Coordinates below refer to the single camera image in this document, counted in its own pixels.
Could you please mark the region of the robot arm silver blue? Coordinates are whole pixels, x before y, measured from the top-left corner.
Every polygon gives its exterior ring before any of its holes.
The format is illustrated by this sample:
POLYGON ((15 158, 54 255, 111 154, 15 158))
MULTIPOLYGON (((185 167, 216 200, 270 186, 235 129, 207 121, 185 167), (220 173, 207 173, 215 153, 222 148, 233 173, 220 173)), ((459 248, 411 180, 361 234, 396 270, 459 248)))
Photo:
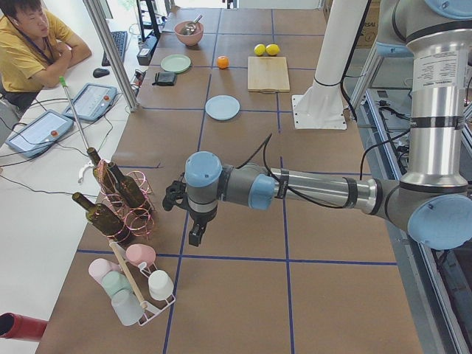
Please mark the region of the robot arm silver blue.
POLYGON ((470 240, 471 200, 459 157, 471 3, 382 1, 377 40, 383 55, 414 58, 407 172, 397 181, 361 180, 251 162, 233 167, 199 151, 186 161, 181 204, 194 222, 191 245, 200 245, 219 201, 267 209, 276 198, 359 209, 431 249, 453 249, 470 240))

